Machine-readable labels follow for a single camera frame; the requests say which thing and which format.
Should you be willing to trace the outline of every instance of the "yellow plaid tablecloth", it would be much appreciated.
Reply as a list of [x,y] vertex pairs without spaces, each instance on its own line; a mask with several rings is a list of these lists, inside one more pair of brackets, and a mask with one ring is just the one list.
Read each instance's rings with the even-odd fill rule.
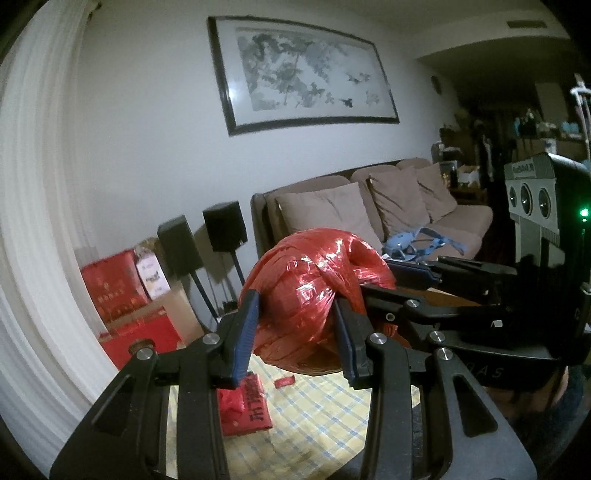
[[[276,389],[274,380],[294,375],[252,355],[249,369],[261,377],[273,428],[224,440],[235,480],[320,480],[363,449],[370,390],[353,390],[342,374],[308,377]],[[172,388],[168,409],[167,475],[177,478],[176,405]],[[413,404],[418,390],[413,391]]]

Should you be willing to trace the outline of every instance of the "bottle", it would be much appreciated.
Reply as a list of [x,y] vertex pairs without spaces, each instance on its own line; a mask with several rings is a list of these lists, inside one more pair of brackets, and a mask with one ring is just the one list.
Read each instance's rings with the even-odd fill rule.
[[452,172],[450,173],[450,185],[452,189],[457,188],[457,168],[455,165],[452,166]]

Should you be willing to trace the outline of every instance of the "black speaker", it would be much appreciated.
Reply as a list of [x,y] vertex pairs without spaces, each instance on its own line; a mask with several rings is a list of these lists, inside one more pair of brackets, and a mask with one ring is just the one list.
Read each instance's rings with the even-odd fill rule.
[[233,252],[248,241],[238,202],[218,203],[203,211],[214,252]]
[[158,238],[166,255],[168,266],[177,277],[189,275],[203,266],[193,234],[184,215],[160,225]]

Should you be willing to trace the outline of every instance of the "white wall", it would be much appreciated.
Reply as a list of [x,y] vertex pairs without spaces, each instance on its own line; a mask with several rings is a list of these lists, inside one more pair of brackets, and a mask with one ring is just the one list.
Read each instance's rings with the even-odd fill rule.
[[[373,41],[401,123],[275,129],[228,137],[206,28],[208,15],[258,15],[334,28]],[[258,257],[250,199],[295,181],[385,160],[422,156],[453,124],[456,94],[410,59],[408,40],[334,7],[280,1],[103,0],[88,23],[80,58],[80,202],[103,257],[155,236],[185,214],[239,200],[250,241],[238,251],[245,272]],[[199,275],[221,306],[228,292],[220,258],[198,235],[207,262]],[[230,258],[225,257],[226,267]],[[238,278],[231,281],[238,290]],[[206,312],[202,304],[199,311]]]
[[[509,28],[509,20],[542,20],[548,28]],[[412,57],[419,59],[449,48],[510,37],[570,38],[552,12],[540,2],[540,9],[536,10],[480,15],[422,31],[412,38]]]

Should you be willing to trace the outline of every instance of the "air vent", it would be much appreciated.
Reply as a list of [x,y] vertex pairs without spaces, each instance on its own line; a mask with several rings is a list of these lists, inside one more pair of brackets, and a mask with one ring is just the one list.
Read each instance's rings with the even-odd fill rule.
[[548,28],[543,20],[509,20],[509,28]]

